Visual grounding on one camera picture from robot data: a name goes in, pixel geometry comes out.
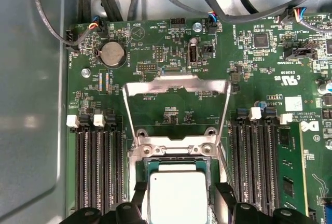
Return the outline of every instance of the green circuit board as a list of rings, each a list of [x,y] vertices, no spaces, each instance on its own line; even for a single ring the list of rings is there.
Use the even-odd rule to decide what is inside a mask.
[[[307,15],[305,20],[323,27],[329,27],[332,22],[326,14]],[[110,150],[120,140],[121,146],[116,149],[122,162],[117,173],[122,175],[122,181],[117,189],[121,188],[120,200],[126,201],[127,150],[133,137],[123,102],[123,85],[152,81],[168,73],[230,80],[232,94],[222,143],[231,174],[234,173],[234,157],[230,130],[234,121],[238,121],[234,117],[237,109],[249,110],[256,102],[266,102],[267,107],[276,110],[277,116],[293,114],[288,144],[281,140],[276,144],[278,181],[274,184],[279,189],[279,207],[295,208],[311,216],[314,213],[317,222],[324,223],[324,205],[332,202],[329,191],[332,188],[332,151],[326,148],[326,141],[332,138],[332,117],[322,117],[322,110],[329,106],[324,105],[317,89],[332,77],[332,43],[329,43],[332,35],[309,31],[296,23],[279,24],[274,17],[248,24],[218,22],[216,33],[211,35],[205,28],[207,21],[205,18],[186,19],[185,27],[181,28],[173,28],[170,20],[108,23],[108,40],[93,32],[79,45],[78,51],[68,53],[67,113],[80,117],[93,116],[96,110],[113,111],[117,125],[112,132],[116,132],[117,138],[112,134]],[[203,26],[201,32],[192,30],[197,22]],[[72,26],[71,31],[80,34],[86,28],[86,24],[80,24]],[[197,61],[190,62],[188,42],[193,37],[199,40],[198,57]],[[126,62],[116,69],[105,67],[95,54],[96,49],[110,40],[121,43],[126,51]],[[314,55],[286,58],[287,50],[302,47],[314,51]],[[84,68],[91,71],[88,78],[81,75]],[[135,130],[144,128],[151,136],[170,138],[202,135],[208,127],[217,128],[223,108],[219,95],[214,92],[188,93],[185,90],[137,95],[129,104]],[[68,132],[68,213],[75,209],[78,194],[77,139],[75,131]],[[114,200],[112,192],[108,197]]]

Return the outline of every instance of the motherboard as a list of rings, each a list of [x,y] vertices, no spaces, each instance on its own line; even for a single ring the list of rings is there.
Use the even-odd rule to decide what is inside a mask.
[[[329,14],[305,20],[332,27]],[[129,173],[134,137],[124,85],[196,75],[231,84],[221,143],[238,201],[267,215],[293,208],[325,223],[332,205],[331,34],[278,17],[246,24],[180,18],[105,25],[68,52],[68,214],[82,207],[107,213],[130,201],[129,184],[138,174],[148,180],[155,161],[136,178]],[[86,28],[74,25],[67,34]],[[170,139],[218,129],[224,108],[214,91],[179,87],[138,94],[128,104],[135,132]],[[209,164],[214,171],[221,166]],[[217,173],[211,182],[219,180]]]

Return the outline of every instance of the screw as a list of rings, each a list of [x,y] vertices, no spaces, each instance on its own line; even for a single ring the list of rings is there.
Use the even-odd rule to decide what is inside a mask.
[[[291,216],[292,215],[291,212],[289,212],[288,210],[285,210],[285,209],[281,210],[280,214],[282,214],[284,216]]]
[[[88,68],[83,68],[82,71],[81,71],[81,75],[84,78],[89,78],[90,75],[91,75],[91,70],[89,70]]]
[[[241,206],[241,208],[243,208],[244,210],[249,210],[249,209],[250,209],[250,205],[248,205],[248,204],[241,204],[240,206]]]
[[[206,154],[210,154],[210,152],[211,152],[211,146],[210,145],[204,145],[203,146],[203,151]]]
[[[144,152],[145,155],[149,155],[151,150],[152,149],[151,149],[150,146],[144,146],[144,148],[143,148],[143,152]]]
[[[199,22],[194,23],[193,26],[192,26],[192,30],[195,31],[195,32],[201,32],[203,30],[203,26]]]
[[[325,142],[325,147],[326,147],[326,149],[332,150],[332,139],[328,139]]]

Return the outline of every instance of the metal retention bracket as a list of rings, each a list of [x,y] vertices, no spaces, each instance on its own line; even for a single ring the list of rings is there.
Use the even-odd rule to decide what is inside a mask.
[[[134,130],[128,97],[146,93],[166,93],[171,88],[184,88],[187,92],[213,91],[226,96],[222,101],[224,108],[219,116],[219,129],[210,127],[204,135],[186,136],[182,140],[171,140],[166,136],[148,136],[145,130]],[[129,117],[133,134],[133,146],[129,151],[130,196],[134,192],[136,179],[136,161],[153,156],[169,154],[189,154],[193,156],[208,156],[219,160],[220,177],[225,172],[225,157],[220,147],[220,138],[225,122],[231,83],[227,80],[201,80],[197,75],[162,75],[151,82],[133,82],[124,85],[123,100]]]

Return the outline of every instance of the ram slot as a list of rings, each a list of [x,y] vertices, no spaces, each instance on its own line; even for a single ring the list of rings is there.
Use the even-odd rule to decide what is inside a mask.
[[[266,159],[265,159],[265,134],[264,134],[264,127],[259,125],[257,127],[257,135],[258,135],[258,159],[259,159],[259,188],[260,188],[260,195],[261,195],[261,211],[267,214],[268,211],[268,202],[267,202],[267,175],[266,175]]]
[[[251,127],[249,125],[245,126],[245,142],[246,142],[246,165],[247,165],[247,189],[248,189],[248,202],[254,203],[254,181],[253,181],[253,151],[252,151],[252,140],[251,140]]]
[[[276,141],[276,126],[270,126],[270,159],[272,164],[271,170],[271,214],[276,208],[279,208],[279,190],[278,190],[278,161],[277,161],[277,141]]]
[[[267,202],[268,202],[268,215],[272,215],[274,211],[274,199],[275,199],[275,187],[274,187],[274,160],[273,160],[273,148],[275,143],[274,137],[274,127],[270,124],[264,126],[264,136],[265,136],[265,171],[267,175],[266,190],[267,190]]]
[[[75,187],[75,209],[84,207],[84,132],[77,132],[76,142],[76,187]]]
[[[98,146],[99,146],[99,210],[102,215],[106,214],[105,209],[105,144],[103,132],[98,132]]]
[[[86,207],[92,206],[92,140],[91,131],[85,133],[86,146]]]
[[[251,147],[252,147],[252,180],[253,180],[253,196],[257,208],[262,211],[261,205],[261,186],[260,186],[260,163],[259,163],[259,127],[254,122],[251,125]]]
[[[116,137],[116,200],[117,202],[122,202],[124,197],[123,191],[123,142],[122,133],[117,132]]]
[[[239,164],[239,145],[237,139],[237,130],[238,127],[236,125],[232,126],[231,130],[231,145],[232,145],[232,174],[233,174],[233,183],[234,183],[234,190],[236,196],[240,197],[240,167]]]
[[[241,164],[241,190],[240,197],[242,202],[248,202],[248,176],[247,176],[247,162],[246,162],[246,136],[245,125],[238,126],[238,141],[239,141],[239,154]]]
[[[92,194],[92,204],[91,206],[94,208],[98,208],[98,135],[97,132],[92,132],[92,144],[91,144],[91,194]]]
[[[104,132],[104,205],[105,211],[108,213],[110,211],[110,134],[109,132]]]

